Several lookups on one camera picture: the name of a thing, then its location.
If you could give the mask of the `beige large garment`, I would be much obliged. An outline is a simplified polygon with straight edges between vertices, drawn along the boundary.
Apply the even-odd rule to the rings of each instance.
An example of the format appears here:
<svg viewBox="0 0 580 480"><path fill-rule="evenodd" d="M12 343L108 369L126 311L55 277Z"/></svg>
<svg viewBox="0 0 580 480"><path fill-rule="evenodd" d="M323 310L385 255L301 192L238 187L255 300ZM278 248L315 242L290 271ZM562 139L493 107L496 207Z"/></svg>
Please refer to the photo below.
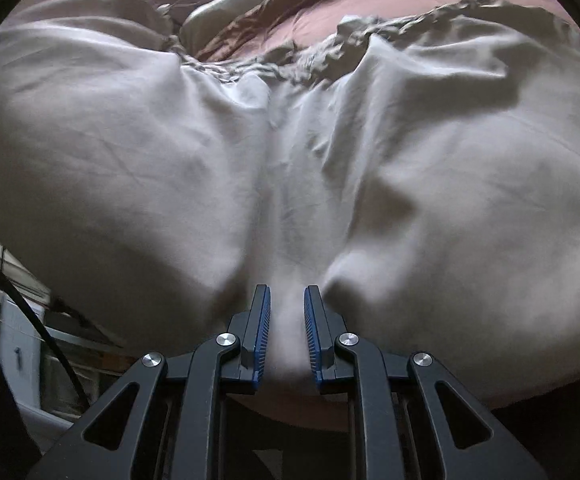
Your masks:
<svg viewBox="0 0 580 480"><path fill-rule="evenodd" d="M580 376L580 32L462 0L202 62L145 0L0 28L0 241L126 348L183 352L271 289L271 382L307 381L320 287L484 399Z"/></svg>

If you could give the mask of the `white storage cabinet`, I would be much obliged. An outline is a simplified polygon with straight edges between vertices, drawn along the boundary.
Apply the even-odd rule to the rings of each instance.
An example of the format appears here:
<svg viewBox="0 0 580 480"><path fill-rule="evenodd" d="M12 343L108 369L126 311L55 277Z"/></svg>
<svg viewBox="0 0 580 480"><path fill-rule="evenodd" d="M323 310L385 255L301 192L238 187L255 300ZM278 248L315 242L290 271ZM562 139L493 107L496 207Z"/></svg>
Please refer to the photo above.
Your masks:
<svg viewBox="0 0 580 480"><path fill-rule="evenodd" d="M0 364L14 398L30 408L40 408L42 342L19 307L4 296L0 310Z"/></svg>

